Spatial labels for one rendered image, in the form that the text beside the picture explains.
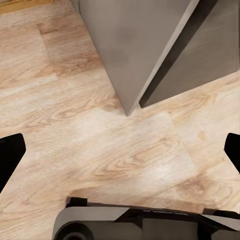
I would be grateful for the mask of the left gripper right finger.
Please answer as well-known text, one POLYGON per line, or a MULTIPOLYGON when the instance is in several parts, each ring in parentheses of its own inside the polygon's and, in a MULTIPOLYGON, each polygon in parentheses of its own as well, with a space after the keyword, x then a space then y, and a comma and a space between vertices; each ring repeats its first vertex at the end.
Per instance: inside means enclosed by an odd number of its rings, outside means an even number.
POLYGON ((226 137, 224 151, 240 173, 240 135, 228 133, 226 137))

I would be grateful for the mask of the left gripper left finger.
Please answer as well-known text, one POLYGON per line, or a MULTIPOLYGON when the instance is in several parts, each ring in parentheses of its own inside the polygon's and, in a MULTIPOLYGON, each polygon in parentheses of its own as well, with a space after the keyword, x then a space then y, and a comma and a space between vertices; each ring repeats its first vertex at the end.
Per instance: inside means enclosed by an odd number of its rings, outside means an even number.
POLYGON ((26 152, 21 133, 0 138, 0 193, 26 152))

